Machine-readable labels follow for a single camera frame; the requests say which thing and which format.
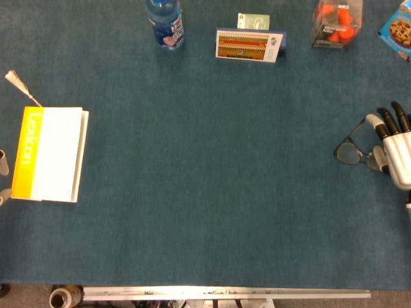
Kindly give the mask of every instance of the cookie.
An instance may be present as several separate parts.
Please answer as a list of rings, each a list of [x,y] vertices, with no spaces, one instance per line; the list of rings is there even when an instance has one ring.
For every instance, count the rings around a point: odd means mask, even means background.
[[[404,47],[411,47],[411,24],[406,21],[393,21],[390,25],[391,37]]]

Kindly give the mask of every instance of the bottle label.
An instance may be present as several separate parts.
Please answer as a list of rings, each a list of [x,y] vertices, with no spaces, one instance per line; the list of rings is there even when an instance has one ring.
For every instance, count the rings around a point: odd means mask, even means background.
[[[184,42],[184,28],[182,26],[181,10],[175,21],[171,24],[153,24],[154,36],[157,42],[166,49],[176,49]]]

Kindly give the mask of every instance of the cylinder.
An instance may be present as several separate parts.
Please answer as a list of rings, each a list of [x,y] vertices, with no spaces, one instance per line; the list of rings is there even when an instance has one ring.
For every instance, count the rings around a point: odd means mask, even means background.
[[[72,308],[82,300],[82,290],[77,286],[65,286],[55,289],[49,298],[51,308]]]
[[[8,175],[8,173],[6,153],[3,150],[0,150],[0,175]]]
[[[10,188],[0,191],[0,206],[2,206],[12,195],[12,190]]]

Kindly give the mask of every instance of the tassel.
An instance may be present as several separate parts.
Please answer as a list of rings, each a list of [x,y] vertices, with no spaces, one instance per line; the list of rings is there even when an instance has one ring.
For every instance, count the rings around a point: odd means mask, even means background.
[[[27,95],[32,101],[36,103],[37,106],[41,107],[40,103],[28,92],[25,84],[20,80],[15,71],[8,71],[6,79],[13,85],[15,85],[21,92]]]

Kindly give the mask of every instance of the floor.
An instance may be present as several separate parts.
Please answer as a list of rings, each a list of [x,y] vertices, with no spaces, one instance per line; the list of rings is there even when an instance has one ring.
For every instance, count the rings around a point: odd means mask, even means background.
[[[0,299],[0,308],[48,308],[51,286],[16,286],[12,285],[9,294]],[[375,291],[372,298],[355,300],[276,300],[276,308],[409,308],[411,291]],[[130,302],[102,302],[98,307],[132,308]]]

